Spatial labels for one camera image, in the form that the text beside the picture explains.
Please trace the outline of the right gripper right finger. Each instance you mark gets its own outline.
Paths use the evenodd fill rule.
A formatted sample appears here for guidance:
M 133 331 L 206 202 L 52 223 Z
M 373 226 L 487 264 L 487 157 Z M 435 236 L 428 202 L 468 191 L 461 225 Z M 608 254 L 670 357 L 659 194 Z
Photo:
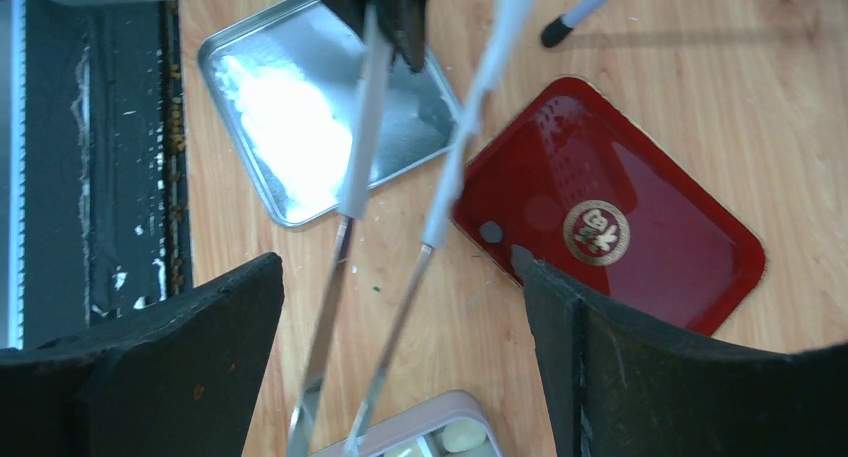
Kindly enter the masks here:
M 555 267 L 524 276 L 560 456 L 843 456 L 847 347 L 776 353 L 613 300 Z

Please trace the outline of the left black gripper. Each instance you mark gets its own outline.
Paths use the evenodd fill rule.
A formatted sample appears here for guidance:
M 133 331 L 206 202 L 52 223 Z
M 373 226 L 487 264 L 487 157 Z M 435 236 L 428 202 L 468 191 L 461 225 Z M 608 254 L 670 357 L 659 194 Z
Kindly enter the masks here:
M 319 0 L 354 32 L 364 34 L 366 10 L 376 11 L 383 35 L 413 73 L 425 66 L 428 0 Z

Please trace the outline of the red lacquer tray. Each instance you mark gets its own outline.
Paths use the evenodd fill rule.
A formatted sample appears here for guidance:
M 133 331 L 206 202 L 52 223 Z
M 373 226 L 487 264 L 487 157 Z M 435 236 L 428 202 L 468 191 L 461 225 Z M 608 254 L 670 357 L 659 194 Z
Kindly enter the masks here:
M 453 219 L 517 283 L 541 260 L 704 335 L 766 269 L 759 238 L 577 76 L 551 82 L 468 164 Z M 500 243 L 480 237 L 486 221 Z

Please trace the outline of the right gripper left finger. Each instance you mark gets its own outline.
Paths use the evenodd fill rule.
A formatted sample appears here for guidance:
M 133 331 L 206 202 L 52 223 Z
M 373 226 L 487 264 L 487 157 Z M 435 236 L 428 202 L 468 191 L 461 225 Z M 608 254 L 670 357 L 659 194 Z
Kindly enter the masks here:
M 187 292 L 1 353 L 5 456 L 238 456 L 284 302 L 268 252 Z

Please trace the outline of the silver compartment tin box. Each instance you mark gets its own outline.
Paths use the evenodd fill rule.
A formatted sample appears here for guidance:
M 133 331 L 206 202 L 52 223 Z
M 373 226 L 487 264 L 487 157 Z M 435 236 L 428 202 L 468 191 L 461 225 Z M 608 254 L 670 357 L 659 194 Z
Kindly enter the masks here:
M 361 456 L 502 456 L 477 399 L 451 390 L 367 429 Z

